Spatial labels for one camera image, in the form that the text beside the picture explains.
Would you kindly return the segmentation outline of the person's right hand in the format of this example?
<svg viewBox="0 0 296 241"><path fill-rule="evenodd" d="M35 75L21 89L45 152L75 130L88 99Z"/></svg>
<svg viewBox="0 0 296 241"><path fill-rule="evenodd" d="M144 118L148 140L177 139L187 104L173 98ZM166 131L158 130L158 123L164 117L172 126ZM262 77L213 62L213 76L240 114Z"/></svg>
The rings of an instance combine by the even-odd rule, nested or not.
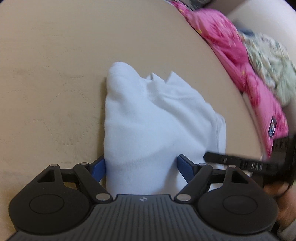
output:
<svg viewBox="0 0 296 241"><path fill-rule="evenodd" d="M279 209L277 221L282 229L287 228L295 220L295 186L278 182L265 185L263 189L276 199Z"/></svg>

